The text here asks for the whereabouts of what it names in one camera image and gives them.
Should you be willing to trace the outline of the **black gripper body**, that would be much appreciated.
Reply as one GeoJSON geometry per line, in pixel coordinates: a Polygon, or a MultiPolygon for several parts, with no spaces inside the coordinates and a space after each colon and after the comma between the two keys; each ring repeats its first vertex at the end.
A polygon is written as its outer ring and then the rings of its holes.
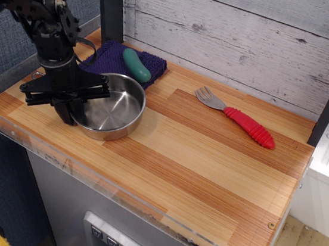
{"type": "Polygon", "coordinates": [[[39,62],[45,74],[20,86],[28,105],[110,97],[108,77],[82,70],[74,57],[68,61],[40,59],[39,62]]]}

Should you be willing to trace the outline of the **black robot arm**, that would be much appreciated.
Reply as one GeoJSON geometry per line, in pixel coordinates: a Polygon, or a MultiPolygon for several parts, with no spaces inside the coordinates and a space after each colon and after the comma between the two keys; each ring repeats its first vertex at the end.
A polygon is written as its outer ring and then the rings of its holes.
{"type": "Polygon", "coordinates": [[[0,0],[0,12],[11,11],[38,52],[42,77],[20,86],[27,105],[49,104],[65,124],[75,125],[73,113],[83,111],[90,99],[110,97],[108,77],[86,72],[74,47],[78,42],[93,44],[79,37],[79,20],[67,0],[0,0]]]}

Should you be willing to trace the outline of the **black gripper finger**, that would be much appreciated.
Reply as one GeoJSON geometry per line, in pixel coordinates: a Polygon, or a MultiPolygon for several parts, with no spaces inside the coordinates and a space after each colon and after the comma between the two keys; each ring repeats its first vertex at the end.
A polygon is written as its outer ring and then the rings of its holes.
{"type": "Polygon", "coordinates": [[[55,108],[55,111],[63,123],[72,126],[74,125],[74,121],[70,115],[69,106],[66,102],[60,101],[58,99],[52,99],[51,105],[55,108]]]}

